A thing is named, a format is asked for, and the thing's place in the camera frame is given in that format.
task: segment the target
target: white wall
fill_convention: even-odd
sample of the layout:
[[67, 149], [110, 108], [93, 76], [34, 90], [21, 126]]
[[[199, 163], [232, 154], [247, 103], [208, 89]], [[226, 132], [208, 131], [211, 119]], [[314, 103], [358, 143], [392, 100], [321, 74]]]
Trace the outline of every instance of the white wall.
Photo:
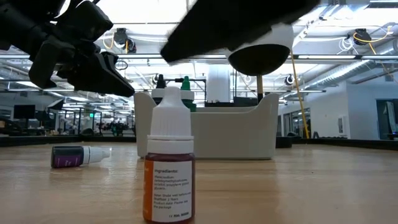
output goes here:
[[347, 85], [349, 126], [352, 139], [379, 140], [376, 100], [398, 99], [398, 85], [373, 82]]
[[[345, 83], [340, 83], [338, 87], [326, 88], [326, 93], [310, 93], [305, 98], [304, 108], [310, 108], [311, 135], [314, 131], [317, 131], [319, 136], [341, 136], [338, 132], [338, 118], [345, 116], [346, 137], [351, 137], [348, 125], [348, 100]], [[299, 102], [295, 102], [294, 105], [280, 106], [279, 114], [291, 113], [297, 110], [300, 110]]]

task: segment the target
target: black robotic arm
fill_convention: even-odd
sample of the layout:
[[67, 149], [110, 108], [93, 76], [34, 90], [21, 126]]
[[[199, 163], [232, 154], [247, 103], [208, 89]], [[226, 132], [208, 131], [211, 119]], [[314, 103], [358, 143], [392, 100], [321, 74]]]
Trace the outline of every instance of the black robotic arm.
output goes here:
[[50, 78], [58, 65], [57, 75], [75, 90], [130, 97], [133, 87], [114, 67], [118, 57], [94, 44], [113, 26], [97, 2], [71, 0], [57, 17], [65, 0], [0, 0], [0, 49], [29, 54], [29, 78], [40, 88], [57, 86]]

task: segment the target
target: fluorescent light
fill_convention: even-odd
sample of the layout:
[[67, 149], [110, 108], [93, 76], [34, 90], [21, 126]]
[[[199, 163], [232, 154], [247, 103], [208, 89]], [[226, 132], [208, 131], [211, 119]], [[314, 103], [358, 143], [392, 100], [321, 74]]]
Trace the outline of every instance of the fluorescent light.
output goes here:
[[71, 100], [76, 100], [76, 101], [89, 101], [89, 100], [87, 100], [86, 98], [83, 98], [83, 97], [77, 97], [77, 96], [69, 96], [69, 99], [71, 99]]
[[49, 93], [50, 93], [51, 95], [54, 95], [54, 96], [64, 97], [63, 95], [61, 95], [61, 94], [59, 94], [59, 93], [53, 93], [53, 92], [51, 92], [51, 91], [49, 91]]
[[[130, 58], [130, 59], [163, 59], [160, 54], [118, 54], [119, 58]], [[226, 59], [225, 55], [221, 54], [213, 54], [213, 55], [196, 55], [190, 57], [193, 59], [202, 58], [202, 59]]]
[[64, 108], [84, 108], [83, 105], [63, 105]]
[[37, 85], [33, 84], [33, 83], [30, 82], [30, 81], [21, 81], [21, 82], [17, 82], [17, 83], [18, 83], [18, 84], [21, 84], [21, 85], [25, 85], [25, 86], [30, 86], [30, 87], [38, 88]]
[[398, 55], [363, 55], [362, 59], [373, 59], [373, 60], [389, 59], [389, 60], [396, 60], [396, 59], [398, 59]]
[[75, 91], [75, 90], [67, 90], [67, 89], [45, 89], [43, 91]]
[[65, 107], [63, 107], [62, 109], [63, 110], [80, 110], [79, 108], [65, 108]]
[[36, 89], [8, 89], [7, 91], [39, 91]]
[[353, 59], [355, 55], [299, 55], [299, 59]]
[[370, 0], [370, 3], [397, 3], [395, 0]]
[[287, 93], [288, 90], [262, 90], [263, 92], [268, 92], [268, 93]]
[[29, 55], [0, 55], [1, 59], [29, 59]]
[[303, 90], [301, 93], [325, 93], [326, 90]]
[[99, 106], [102, 109], [112, 109], [112, 106]]

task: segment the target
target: cable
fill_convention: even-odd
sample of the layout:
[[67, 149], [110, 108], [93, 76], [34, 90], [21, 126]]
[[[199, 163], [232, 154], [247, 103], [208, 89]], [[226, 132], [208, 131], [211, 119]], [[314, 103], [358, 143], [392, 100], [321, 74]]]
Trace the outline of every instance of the cable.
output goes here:
[[108, 46], [105, 44], [105, 39], [102, 39], [102, 43], [104, 44], [105, 48], [107, 48], [107, 49], [111, 49], [111, 48], [113, 47], [113, 42], [114, 42], [114, 32], [113, 32], [113, 34], [112, 34], [112, 42], [111, 42], [111, 46], [110, 46], [110, 47], [108, 47]]
[[356, 54], [359, 54], [358, 51], [355, 49], [355, 47], [353, 46], [354, 51], [356, 52]]
[[356, 37], [356, 34], [358, 34], [357, 32], [354, 33], [353, 37], [354, 37], [356, 40], [359, 40], [359, 41], [364, 42], [364, 43], [375, 43], [375, 42], [377, 42], [377, 41], [384, 40], [384, 39], [389, 35], [389, 32], [390, 32], [390, 27], [388, 27], [387, 32], [386, 32], [386, 34], [384, 35], [384, 37], [381, 37], [381, 38], [379, 38], [379, 39], [377, 39], [377, 40], [362, 40], [362, 39], [359, 39], [359, 38]]
[[115, 69], [116, 69], [116, 70], [126, 70], [126, 69], [129, 67], [129, 64], [128, 64], [127, 62], [123, 61], [123, 60], [118, 60], [118, 61], [116, 62], [116, 65], [118, 65], [118, 63], [124, 64], [124, 67], [118, 68], [118, 67], [115, 66]]
[[307, 121], [305, 120], [305, 113], [304, 113], [303, 100], [301, 99], [299, 83], [298, 83], [298, 81], [297, 81], [297, 73], [296, 73], [296, 66], [295, 66], [295, 64], [294, 64], [293, 50], [290, 52], [290, 54], [291, 54], [291, 58], [292, 58], [294, 82], [295, 82], [295, 84], [296, 84], [297, 96], [298, 96], [298, 100], [299, 100], [299, 102], [300, 102], [301, 114], [302, 114], [302, 117], [303, 117], [304, 130], [305, 130], [305, 137], [306, 137], [307, 139], [309, 139], [310, 136], [308, 135]]
[[[376, 55], [376, 51], [373, 48], [373, 45], [369, 43], [370, 48], [372, 49], [373, 53]], [[398, 81], [395, 79], [395, 77], [390, 73], [389, 70], [387, 70], [386, 66], [381, 62], [381, 66], [383, 67], [384, 71], [398, 84]]]

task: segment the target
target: wooden table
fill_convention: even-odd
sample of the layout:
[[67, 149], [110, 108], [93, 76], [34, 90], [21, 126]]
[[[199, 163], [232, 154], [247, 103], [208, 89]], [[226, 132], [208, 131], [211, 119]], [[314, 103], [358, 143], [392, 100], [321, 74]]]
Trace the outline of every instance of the wooden table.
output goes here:
[[[58, 170], [51, 145], [0, 148], [0, 223], [144, 223], [136, 145], [95, 145], [111, 157]], [[398, 152], [296, 145], [274, 161], [198, 161], [193, 223], [398, 223]]]

